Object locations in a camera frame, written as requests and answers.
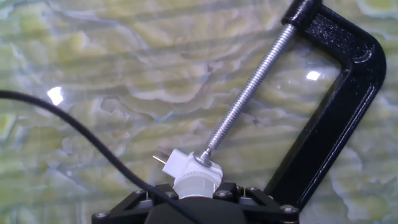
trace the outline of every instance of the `black cable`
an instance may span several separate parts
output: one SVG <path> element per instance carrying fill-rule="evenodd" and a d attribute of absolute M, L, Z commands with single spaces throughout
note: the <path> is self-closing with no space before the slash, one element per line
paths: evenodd
<path fill-rule="evenodd" d="M 57 108 L 56 106 L 47 103 L 46 101 L 41 100 L 40 98 L 14 91 L 0 90 L 0 99 L 1 98 L 23 101 L 25 103 L 29 103 L 34 106 L 46 109 L 49 112 L 57 115 L 58 117 L 63 119 L 66 123 L 70 124 L 70 126 L 74 127 L 80 134 L 86 137 L 87 140 L 89 140 L 89 142 L 91 142 L 99 150 L 99 152 L 102 153 L 102 155 L 104 155 L 104 157 L 107 158 L 107 160 L 110 163 L 112 163 L 112 165 L 115 166 L 115 168 L 117 168 L 117 170 L 120 171 L 120 173 L 122 173 L 133 184 L 161 198 L 166 203 L 168 203 L 172 208 L 174 208 L 176 211 L 178 211 L 179 213 L 181 213 L 182 215 L 184 215 L 194 223 L 204 224 L 204 222 L 202 222 L 202 220 L 198 218 L 195 214 L 193 214 L 189 209 L 183 207 L 176 200 L 170 199 L 166 194 L 155 189 L 153 186 L 144 182 L 138 176 L 132 173 L 93 133 L 91 133 L 86 127 L 84 127 L 84 125 L 82 125 L 79 121 L 77 121 L 75 118 L 73 118 L 68 113 L 61 110 L 60 108 Z"/>

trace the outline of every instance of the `screw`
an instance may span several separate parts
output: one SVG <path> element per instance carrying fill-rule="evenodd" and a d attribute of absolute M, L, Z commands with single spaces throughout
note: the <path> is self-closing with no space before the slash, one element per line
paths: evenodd
<path fill-rule="evenodd" d="M 176 197 L 177 196 L 177 194 L 175 194 L 174 192 L 166 192 L 165 193 L 167 196 L 169 196 L 169 198 L 173 198 L 173 197 Z"/>
<path fill-rule="evenodd" d="M 236 120 L 238 120 L 243 109 L 249 103 L 250 99 L 253 97 L 254 93 L 265 79 L 267 73 L 276 63 L 287 44 L 292 39 L 295 31 L 296 28 L 293 25 L 287 24 L 285 26 L 268 54 L 262 59 L 262 62 L 259 64 L 256 71 L 248 80 L 244 89 L 240 92 L 238 99 L 236 99 L 234 105 L 231 107 L 218 129 L 209 138 L 207 149 L 200 156 L 195 156 L 195 159 L 199 163 L 206 167 L 211 165 L 211 163 L 207 162 L 211 156 L 211 152 L 219 148 L 232 125 L 236 122 Z"/>
<path fill-rule="evenodd" d="M 216 193 L 215 193 L 215 195 L 217 195 L 219 197 L 226 197 L 229 194 L 231 194 L 231 192 L 228 192 L 226 190 L 219 190 L 219 191 L 216 191 Z"/>
<path fill-rule="evenodd" d="M 98 212 L 95 214 L 95 217 L 97 218 L 105 218 L 109 215 L 109 212 Z"/>
<path fill-rule="evenodd" d="M 280 207 L 280 209 L 282 211 L 284 211 L 285 213 L 296 213 L 296 212 L 299 211 L 298 208 L 295 208 L 295 207 L 293 207 L 291 205 L 283 205 L 283 206 Z"/>

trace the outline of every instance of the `threaded screw rod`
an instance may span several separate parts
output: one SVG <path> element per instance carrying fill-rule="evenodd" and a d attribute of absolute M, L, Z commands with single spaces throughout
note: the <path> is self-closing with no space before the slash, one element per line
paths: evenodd
<path fill-rule="evenodd" d="M 292 40 L 295 32 L 296 28 L 293 25 L 286 24 L 283 31 L 272 45 L 268 54 L 262 59 L 259 66 L 256 68 L 256 71 L 248 80 L 244 89 L 240 92 L 235 103 L 224 117 L 224 120 L 218 126 L 218 129 L 209 138 L 207 149 L 200 156 L 195 155 L 195 159 L 199 163 L 207 167 L 211 166 L 211 162 L 209 161 L 211 152 L 219 148 L 232 125 L 236 122 L 236 120 L 238 120 L 243 109 L 254 96 L 254 93 L 259 88 L 262 81 L 264 81 L 267 73 L 282 55 L 282 52 L 288 43 Z"/>

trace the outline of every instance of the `bolt head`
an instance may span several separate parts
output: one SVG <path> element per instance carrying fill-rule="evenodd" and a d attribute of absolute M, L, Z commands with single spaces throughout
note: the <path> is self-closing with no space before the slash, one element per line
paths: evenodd
<path fill-rule="evenodd" d="M 280 209 L 282 211 L 284 211 L 285 213 L 296 213 L 296 212 L 299 211 L 298 208 L 295 208 L 295 207 L 293 207 L 291 205 L 283 205 L 283 206 L 280 207 Z"/>
<path fill-rule="evenodd" d="M 134 191 L 134 193 L 136 193 L 136 194 L 143 194 L 143 193 L 145 193 L 143 190 L 136 190 L 136 191 Z"/>
<path fill-rule="evenodd" d="M 95 217 L 97 218 L 105 218 L 109 215 L 109 212 L 98 212 L 95 214 Z"/>
<path fill-rule="evenodd" d="M 244 194 L 244 188 L 242 186 L 236 186 L 236 190 L 238 190 L 238 195 L 242 196 Z"/>
<path fill-rule="evenodd" d="M 218 190 L 215 192 L 215 195 L 217 195 L 218 197 L 226 197 L 230 194 L 231 194 L 231 192 L 228 192 L 226 190 Z"/>
<path fill-rule="evenodd" d="M 166 192 L 165 194 L 166 194 L 167 196 L 169 196 L 169 198 L 172 198 L 172 197 L 176 197 L 176 196 L 177 196 L 177 194 L 174 193 L 174 192 Z"/>
<path fill-rule="evenodd" d="M 249 190 L 260 190 L 258 187 L 249 187 Z"/>

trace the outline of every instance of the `white plastic part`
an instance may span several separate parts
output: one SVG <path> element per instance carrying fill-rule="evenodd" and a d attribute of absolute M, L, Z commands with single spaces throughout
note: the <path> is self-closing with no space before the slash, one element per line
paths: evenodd
<path fill-rule="evenodd" d="M 193 153 L 186 155 L 178 149 L 171 153 L 163 172 L 175 178 L 173 189 L 180 199 L 213 198 L 223 178 L 223 170 L 218 164 L 211 162 L 211 167 L 207 168 L 195 160 Z"/>

